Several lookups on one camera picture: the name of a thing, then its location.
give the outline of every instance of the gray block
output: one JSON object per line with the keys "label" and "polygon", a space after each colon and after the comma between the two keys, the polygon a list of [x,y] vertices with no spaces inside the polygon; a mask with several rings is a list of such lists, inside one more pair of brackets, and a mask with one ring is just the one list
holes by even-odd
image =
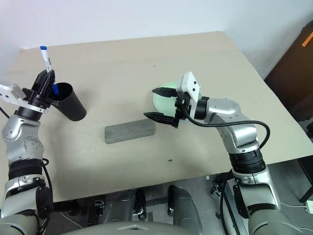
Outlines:
{"label": "gray block", "polygon": [[155,132],[155,122],[150,119],[143,119],[107,126],[104,130],[104,138],[105,142],[110,144],[145,136],[152,136],[155,134]]}

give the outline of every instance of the white wall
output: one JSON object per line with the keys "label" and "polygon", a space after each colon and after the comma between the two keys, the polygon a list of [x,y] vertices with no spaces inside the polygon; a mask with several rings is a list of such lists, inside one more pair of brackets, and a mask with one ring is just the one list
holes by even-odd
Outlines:
{"label": "white wall", "polygon": [[9,66],[15,61],[20,51],[18,46],[14,46],[10,42],[9,37],[3,36],[1,4],[2,2],[0,0],[0,78],[2,78]]}
{"label": "white wall", "polygon": [[[221,30],[265,78],[301,28],[312,0],[2,0],[2,40],[16,47]],[[0,48],[0,54],[10,54]]]}

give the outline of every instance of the black cup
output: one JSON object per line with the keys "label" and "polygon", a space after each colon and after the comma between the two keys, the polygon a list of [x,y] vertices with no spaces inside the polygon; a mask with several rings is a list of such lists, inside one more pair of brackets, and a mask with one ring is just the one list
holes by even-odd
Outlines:
{"label": "black cup", "polygon": [[79,121],[86,116],[86,110],[82,103],[77,98],[73,87],[65,82],[56,84],[59,94],[51,91],[50,98],[58,101],[57,104],[52,104],[62,114],[72,121]]}

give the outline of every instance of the orange object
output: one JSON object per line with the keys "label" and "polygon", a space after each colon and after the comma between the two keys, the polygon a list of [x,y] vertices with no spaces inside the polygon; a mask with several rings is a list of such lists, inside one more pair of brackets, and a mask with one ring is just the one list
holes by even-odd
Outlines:
{"label": "orange object", "polygon": [[302,46],[305,47],[312,38],[313,38],[313,32],[306,38],[306,40],[303,42]]}

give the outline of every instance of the wooden cabinet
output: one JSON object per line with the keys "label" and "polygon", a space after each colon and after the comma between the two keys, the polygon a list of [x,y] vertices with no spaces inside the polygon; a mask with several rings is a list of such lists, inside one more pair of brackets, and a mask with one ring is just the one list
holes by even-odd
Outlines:
{"label": "wooden cabinet", "polygon": [[313,117],[313,39],[302,46],[312,32],[313,21],[265,79],[296,121]]}

